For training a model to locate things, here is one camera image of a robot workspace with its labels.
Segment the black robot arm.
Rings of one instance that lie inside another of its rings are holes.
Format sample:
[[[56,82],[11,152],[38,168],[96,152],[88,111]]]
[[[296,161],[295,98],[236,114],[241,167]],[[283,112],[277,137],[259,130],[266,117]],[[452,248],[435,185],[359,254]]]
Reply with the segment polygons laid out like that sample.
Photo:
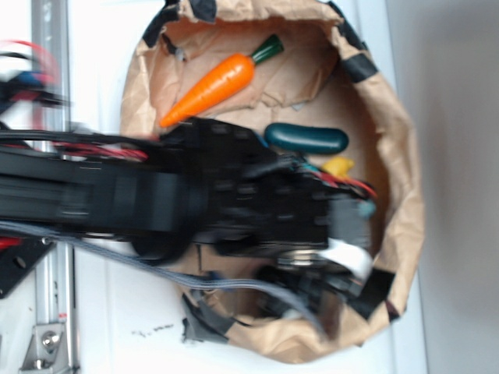
[[[367,275],[366,193],[329,182],[253,130],[195,118],[155,140],[4,130],[1,216],[124,238],[152,263],[192,244]]]

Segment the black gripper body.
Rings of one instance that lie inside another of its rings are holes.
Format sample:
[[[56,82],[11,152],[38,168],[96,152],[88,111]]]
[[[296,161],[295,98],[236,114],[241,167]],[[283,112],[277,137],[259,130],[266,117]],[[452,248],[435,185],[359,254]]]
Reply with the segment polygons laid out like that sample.
[[[369,192],[291,155],[210,165],[210,245],[288,269],[369,273]]]

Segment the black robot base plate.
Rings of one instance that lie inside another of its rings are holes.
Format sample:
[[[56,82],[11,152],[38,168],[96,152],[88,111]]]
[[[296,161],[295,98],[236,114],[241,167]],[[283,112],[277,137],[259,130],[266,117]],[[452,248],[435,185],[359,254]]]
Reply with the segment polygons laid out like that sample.
[[[1,299],[7,298],[51,250],[36,238],[1,237]]]

